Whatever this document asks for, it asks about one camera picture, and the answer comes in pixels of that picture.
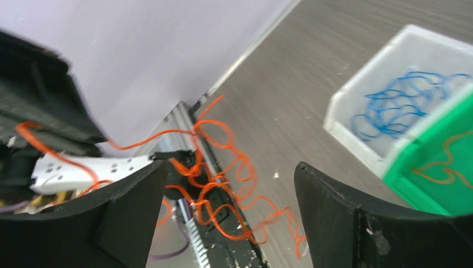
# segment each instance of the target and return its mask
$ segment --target blue string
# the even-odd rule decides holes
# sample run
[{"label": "blue string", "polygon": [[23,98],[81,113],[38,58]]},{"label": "blue string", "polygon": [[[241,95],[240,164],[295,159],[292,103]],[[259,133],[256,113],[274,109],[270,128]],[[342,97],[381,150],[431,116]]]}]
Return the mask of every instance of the blue string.
[{"label": "blue string", "polygon": [[[382,135],[398,139],[417,120],[428,115],[426,109],[436,98],[441,101],[449,99],[450,84],[457,77],[473,79],[473,76],[463,73],[444,76],[439,73],[409,70],[404,76],[391,80],[382,91],[364,95],[368,103],[364,113],[351,118],[351,130],[362,141],[370,141]],[[424,82],[423,84],[428,86],[421,88],[417,82]],[[362,123],[371,125],[376,132],[359,132],[356,125],[358,118],[364,119]]]}]

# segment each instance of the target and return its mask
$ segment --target white plastic container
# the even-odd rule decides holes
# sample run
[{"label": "white plastic container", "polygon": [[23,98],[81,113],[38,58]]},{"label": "white plastic container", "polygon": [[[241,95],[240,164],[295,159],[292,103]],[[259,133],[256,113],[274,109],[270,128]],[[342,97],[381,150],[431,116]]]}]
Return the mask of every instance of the white plastic container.
[{"label": "white plastic container", "polygon": [[[472,63],[473,46],[415,25],[407,25],[331,97],[324,129],[375,175],[382,178],[405,146],[406,139],[415,138],[412,135],[418,133],[416,127],[422,125],[422,121],[429,115],[420,117],[398,139],[381,135],[363,141],[359,133],[376,131],[369,123],[357,122],[357,133],[354,133],[352,120],[355,115],[365,113],[369,101],[365,95],[383,90],[393,79],[403,76],[409,70],[442,75],[473,74]],[[450,98],[432,101],[425,110],[427,114],[436,113],[440,106],[448,109],[447,107],[454,105],[459,89],[469,83],[471,81],[468,79],[452,80]]]}]

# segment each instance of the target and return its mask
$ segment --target wooden tabletop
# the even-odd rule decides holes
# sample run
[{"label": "wooden tabletop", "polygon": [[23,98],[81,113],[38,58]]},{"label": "wooden tabletop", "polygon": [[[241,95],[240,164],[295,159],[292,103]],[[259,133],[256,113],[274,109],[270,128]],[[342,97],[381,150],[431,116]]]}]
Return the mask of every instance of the wooden tabletop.
[{"label": "wooden tabletop", "polygon": [[[406,24],[473,43],[472,10],[469,0],[302,0],[206,102],[226,95],[207,118],[235,132],[236,145],[259,175],[255,194],[291,206],[298,219],[293,173],[299,161],[405,205],[323,130],[329,98]],[[217,128],[207,130],[224,139]],[[225,151],[215,153],[222,166],[233,160]],[[230,181],[235,189],[242,185],[231,174]],[[254,226],[271,208],[258,203],[244,213]],[[262,249],[272,268],[312,267],[306,244],[296,258],[285,219],[268,230]]]}]

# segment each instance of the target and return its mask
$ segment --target white robot part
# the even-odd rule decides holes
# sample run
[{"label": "white robot part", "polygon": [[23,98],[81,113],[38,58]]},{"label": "white robot part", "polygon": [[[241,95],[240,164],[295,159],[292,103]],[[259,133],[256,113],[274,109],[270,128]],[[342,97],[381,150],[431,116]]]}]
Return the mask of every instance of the white robot part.
[{"label": "white robot part", "polygon": [[[80,163],[94,171],[99,180],[121,180],[137,170],[149,165],[153,159],[149,155],[131,158],[81,157],[61,155]],[[81,168],[63,162],[51,154],[36,161],[30,188],[38,194],[49,195],[71,190],[85,190],[92,186],[90,175]]]}]

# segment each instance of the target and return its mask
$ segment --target white wall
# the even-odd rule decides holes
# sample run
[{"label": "white wall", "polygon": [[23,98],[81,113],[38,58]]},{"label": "white wall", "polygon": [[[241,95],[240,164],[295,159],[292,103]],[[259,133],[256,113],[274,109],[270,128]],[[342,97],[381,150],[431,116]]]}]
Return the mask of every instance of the white wall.
[{"label": "white wall", "polygon": [[0,27],[67,58],[92,117],[127,145],[195,103],[291,2],[1,0]]}]

